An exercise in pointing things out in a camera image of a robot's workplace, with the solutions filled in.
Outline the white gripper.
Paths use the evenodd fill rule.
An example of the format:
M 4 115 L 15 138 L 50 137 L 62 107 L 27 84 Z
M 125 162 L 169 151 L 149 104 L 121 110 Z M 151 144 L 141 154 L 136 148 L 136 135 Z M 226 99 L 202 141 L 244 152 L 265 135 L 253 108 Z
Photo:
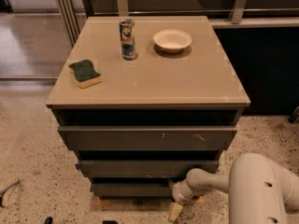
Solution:
M 180 212 L 183 209 L 183 204 L 188 203 L 193 197 L 196 196 L 196 192 L 199 190 L 198 184 L 189 184 L 186 180 L 177 182 L 172 188 L 172 196 L 175 200 L 171 203 L 169 221 L 174 222 L 177 220 Z

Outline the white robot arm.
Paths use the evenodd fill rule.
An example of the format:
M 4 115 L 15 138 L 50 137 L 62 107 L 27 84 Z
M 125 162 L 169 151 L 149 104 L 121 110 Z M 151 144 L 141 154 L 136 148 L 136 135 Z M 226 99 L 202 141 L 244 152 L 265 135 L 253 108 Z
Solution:
M 186 203 L 212 189 L 228 195 L 229 224 L 287 224 L 286 216 L 299 212 L 299 176 L 263 155 L 246 153 L 228 175 L 191 169 L 172 188 L 169 219 L 176 220 Z

